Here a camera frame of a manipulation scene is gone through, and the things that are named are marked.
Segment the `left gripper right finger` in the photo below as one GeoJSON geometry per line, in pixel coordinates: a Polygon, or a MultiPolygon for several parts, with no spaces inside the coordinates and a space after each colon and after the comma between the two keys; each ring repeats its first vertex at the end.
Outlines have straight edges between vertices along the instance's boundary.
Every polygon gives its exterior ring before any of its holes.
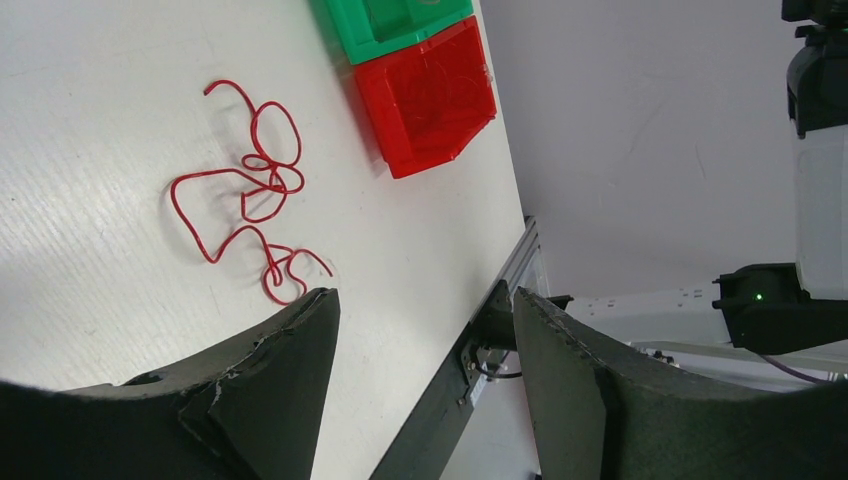
{"type": "Polygon", "coordinates": [[[546,479],[843,479],[847,386],[787,393],[653,359],[547,299],[514,297],[518,354],[546,479]]]}

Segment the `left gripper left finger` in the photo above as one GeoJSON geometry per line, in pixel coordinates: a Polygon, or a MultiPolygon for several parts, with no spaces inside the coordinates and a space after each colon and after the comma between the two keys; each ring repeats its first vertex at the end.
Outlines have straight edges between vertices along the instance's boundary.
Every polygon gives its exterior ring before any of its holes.
{"type": "Polygon", "coordinates": [[[1,385],[5,479],[307,479],[340,324],[318,288],[122,385],[1,385]]]}

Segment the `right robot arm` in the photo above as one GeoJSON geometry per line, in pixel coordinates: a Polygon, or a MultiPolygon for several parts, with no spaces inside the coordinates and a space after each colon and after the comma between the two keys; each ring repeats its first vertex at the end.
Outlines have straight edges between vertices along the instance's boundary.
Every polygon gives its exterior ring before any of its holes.
{"type": "Polygon", "coordinates": [[[568,314],[635,347],[700,355],[737,348],[768,363],[846,339],[847,5],[786,1],[781,16],[804,42],[786,74],[795,130],[795,259],[675,290],[557,298],[568,314]]]}

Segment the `red plastic bin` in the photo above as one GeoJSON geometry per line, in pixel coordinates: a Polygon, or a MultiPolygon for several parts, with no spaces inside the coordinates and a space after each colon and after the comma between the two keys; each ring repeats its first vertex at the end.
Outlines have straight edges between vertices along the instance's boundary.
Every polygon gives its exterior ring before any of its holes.
{"type": "Polygon", "coordinates": [[[496,118],[475,16],[421,43],[356,65],[354,79],[395,179],[455,160],[496,118]]]}

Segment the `green plastic bin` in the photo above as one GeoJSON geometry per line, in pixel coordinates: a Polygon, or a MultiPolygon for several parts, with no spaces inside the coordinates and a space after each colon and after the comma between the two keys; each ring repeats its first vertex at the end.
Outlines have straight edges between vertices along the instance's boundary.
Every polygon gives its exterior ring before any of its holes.
{"type": "Polygon", "coordinates": [[[421,43],[473,14],[470,0],[327,0],[353,65],[421,43]]]}

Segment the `aluminium frame rail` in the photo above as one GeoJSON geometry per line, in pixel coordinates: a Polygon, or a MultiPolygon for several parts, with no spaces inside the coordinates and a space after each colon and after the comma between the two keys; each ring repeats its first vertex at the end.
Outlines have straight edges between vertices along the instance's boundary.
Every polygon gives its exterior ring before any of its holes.
{"type": "Polygon", "coordinates": [[[480,319],[484,309],[495,300],[505,297],[512,306],[518,288],[525,288],[543,297],[551,296],[551,289],[535,216],[525,216],[525,231],[508,256],[495,281],[474,312],[470,323],[480,319]]]}

